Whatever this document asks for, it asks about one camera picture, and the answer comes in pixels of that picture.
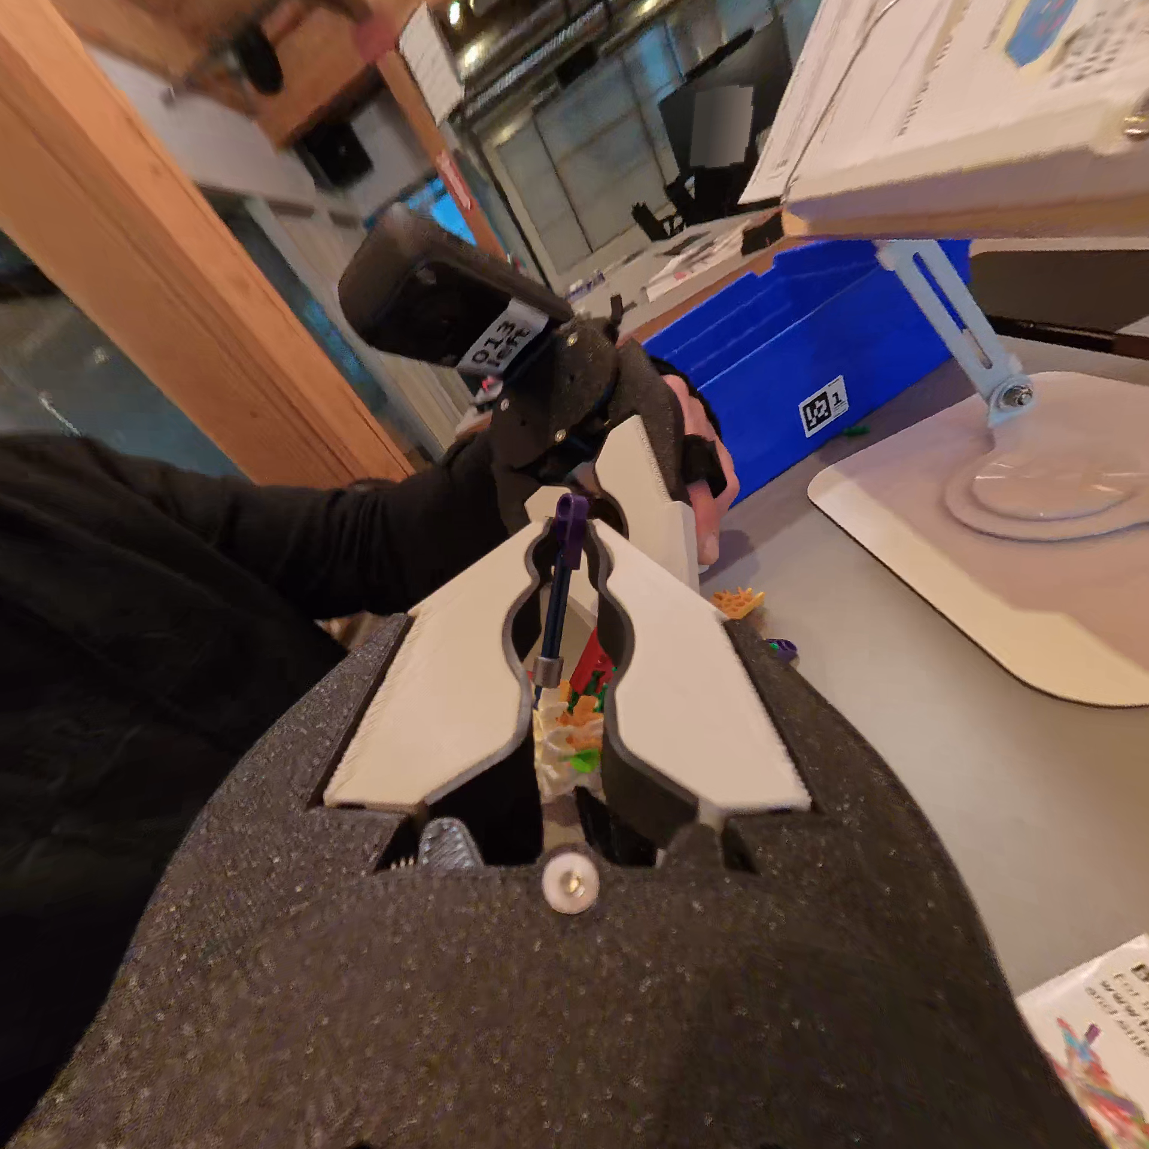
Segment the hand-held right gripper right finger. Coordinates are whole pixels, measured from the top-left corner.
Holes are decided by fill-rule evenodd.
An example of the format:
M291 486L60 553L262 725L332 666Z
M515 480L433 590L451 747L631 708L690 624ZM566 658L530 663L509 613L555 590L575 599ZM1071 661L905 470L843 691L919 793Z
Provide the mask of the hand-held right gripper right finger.
M614 666L605 803L630 827L723 827L811 798L726 616L608 525L589 525L597 635Z

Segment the small purple toy clip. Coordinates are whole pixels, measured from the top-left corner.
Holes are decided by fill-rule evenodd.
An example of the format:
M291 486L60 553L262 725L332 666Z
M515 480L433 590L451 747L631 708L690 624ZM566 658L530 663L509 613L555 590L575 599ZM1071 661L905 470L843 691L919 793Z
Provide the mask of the small purple toy clip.
M565 492L558 497L552 515L555 566L561 563L568 571L580 568L588 509L588 498L580 494Z

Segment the blue toy rod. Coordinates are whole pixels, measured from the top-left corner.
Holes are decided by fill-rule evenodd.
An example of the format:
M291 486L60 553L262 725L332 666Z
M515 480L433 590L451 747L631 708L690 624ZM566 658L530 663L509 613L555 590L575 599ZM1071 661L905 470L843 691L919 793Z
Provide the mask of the blue toy rod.
M566 599L572 574L571 560L568 559L566 551L566 542L557 542L551 579L551 596L541 626L537 661L554 663L560 653L566 616Z

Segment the colourful construction toy model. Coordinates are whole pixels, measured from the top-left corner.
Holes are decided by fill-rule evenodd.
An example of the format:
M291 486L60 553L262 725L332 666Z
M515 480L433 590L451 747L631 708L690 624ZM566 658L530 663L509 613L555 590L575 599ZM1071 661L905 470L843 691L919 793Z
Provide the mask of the colourful construction toy model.
M532 745L544 807L579 789L602 795L605 708L614 677L616 663L591 627L572 671L540 692L532 711Z

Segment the blue parts bin with tag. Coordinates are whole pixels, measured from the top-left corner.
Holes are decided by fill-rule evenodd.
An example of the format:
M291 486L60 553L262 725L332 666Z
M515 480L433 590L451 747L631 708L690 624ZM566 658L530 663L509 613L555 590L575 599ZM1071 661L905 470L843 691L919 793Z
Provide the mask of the blue parts bin with tag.
M950 357L872 240L780 251L642 346L707 400L742 497Z

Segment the person's left forearm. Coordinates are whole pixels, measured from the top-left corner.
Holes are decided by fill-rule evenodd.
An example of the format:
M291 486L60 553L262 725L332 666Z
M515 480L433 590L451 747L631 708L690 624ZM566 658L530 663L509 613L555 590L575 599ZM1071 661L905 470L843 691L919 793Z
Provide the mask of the person's left forearm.
M487 433L400 481L319 490L167 469L152 498L313 619L406 610L507 539Z

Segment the person's left hand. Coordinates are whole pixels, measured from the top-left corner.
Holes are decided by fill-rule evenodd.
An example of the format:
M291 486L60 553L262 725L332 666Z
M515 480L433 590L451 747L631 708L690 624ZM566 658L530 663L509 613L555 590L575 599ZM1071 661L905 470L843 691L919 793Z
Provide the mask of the person's left hand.
M712 495L709 483L703 478L684 481L695 517L697 560L700 566L711 566L718 557L718 534L723 517L738 495L738 478L731 453L714 428L704 405L690 393L686 380L673 374L662 374L662 382L678 397L686 436L704 439L712 447L712 453L723 470L726 484L718 495Z

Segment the neighbouring grey table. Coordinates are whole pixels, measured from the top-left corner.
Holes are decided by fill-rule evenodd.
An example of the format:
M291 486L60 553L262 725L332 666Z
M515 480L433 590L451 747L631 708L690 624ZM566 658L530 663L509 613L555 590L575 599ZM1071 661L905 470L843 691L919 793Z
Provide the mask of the neighbouring grey table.
M656 240L636 253L617 259L611 265L602 265L594 275L591 271L583 271L583 278L589 281L589 285L572 298L571 306L585 317L608 318L611 313L611 299L619 298L620 334L644 340L726 284L746 273L759 273L763 270L768 265L777 242L760 253L742 256L738 261L729 261L728 264L715 267L703 276L697 276L653 303L648 303L644 296L644 287L672 256L697 244L697 237L704 240L706 237L714 237L731 230L742 231L743 226L754 223L774 211L780 211L780 208L771 206L766 209L754 209L745 214L735 214L687 226L672 237Z

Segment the papers on neighbouring table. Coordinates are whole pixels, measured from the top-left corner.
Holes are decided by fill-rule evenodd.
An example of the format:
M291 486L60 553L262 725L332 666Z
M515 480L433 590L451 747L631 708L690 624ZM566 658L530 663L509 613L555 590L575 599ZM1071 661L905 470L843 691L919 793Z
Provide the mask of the papers on neighbouring table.
M687 281L703 276L715 267L729 261L742 259L742 231L706 237L697 237L698 242L687 250L672 256L645 284L644 296L648 303L667 295Z

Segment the black ceiling speaker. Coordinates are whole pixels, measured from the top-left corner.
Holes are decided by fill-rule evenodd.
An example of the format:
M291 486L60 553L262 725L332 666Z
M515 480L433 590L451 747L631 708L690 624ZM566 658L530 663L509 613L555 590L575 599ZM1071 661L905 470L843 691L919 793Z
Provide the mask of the black ceiling speaker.
M284 90L284 71L276 48L259 20L239 28L228 46L239 76L252 91L276 96Z

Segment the wooden column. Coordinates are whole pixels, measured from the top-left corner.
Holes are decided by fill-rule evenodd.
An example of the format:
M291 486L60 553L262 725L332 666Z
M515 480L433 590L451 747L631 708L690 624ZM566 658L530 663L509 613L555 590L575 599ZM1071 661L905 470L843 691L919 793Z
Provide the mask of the wooden column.
M2 3L2 231L257 483L409 462L51 3Z

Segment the white stand base board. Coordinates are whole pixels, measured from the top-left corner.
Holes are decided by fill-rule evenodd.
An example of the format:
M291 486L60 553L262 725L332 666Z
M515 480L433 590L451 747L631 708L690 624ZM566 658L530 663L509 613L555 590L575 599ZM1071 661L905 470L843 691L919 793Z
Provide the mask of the white stand base board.
M1145 383L1030 377L998 425L968 396L821 470L810 501L1020 681L1144 708Z

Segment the instruction sheet board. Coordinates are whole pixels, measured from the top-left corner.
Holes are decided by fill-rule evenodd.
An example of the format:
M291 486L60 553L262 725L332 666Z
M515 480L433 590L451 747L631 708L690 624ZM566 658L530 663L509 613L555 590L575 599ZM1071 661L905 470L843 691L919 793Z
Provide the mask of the instruction sheet board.
M1145 236L1145 1L821 3L743 203L808 237Z

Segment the printed instruction leaflet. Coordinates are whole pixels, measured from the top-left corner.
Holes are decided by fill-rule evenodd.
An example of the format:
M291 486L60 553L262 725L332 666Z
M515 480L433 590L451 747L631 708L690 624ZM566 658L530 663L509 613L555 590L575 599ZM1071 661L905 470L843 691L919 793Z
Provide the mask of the printed instruction leaflet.
M1110 1147L1147 1146L1147 936L1016 997L1065 1090Z

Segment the white wall sign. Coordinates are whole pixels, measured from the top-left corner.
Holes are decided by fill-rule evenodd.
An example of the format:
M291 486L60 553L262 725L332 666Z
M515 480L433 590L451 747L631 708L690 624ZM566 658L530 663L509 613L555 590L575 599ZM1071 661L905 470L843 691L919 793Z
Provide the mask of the white wall sign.
M398 51L422 93L436 124L445 121L464 101L464 84L454 56L431 8L419 3L398 39Z

